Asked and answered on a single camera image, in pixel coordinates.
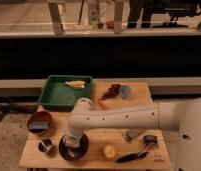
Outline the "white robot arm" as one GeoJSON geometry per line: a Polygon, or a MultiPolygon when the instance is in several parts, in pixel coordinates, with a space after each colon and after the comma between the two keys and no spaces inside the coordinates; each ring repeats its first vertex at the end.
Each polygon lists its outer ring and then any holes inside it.
{"type": "Polygon", "coordinates": [[[201,171],[201,98],[95,110],[88,98],[80,98],[68,116],[65,145],[78,148],[85,130],[127,128],[177,131],[175,171],[201,171]]]}

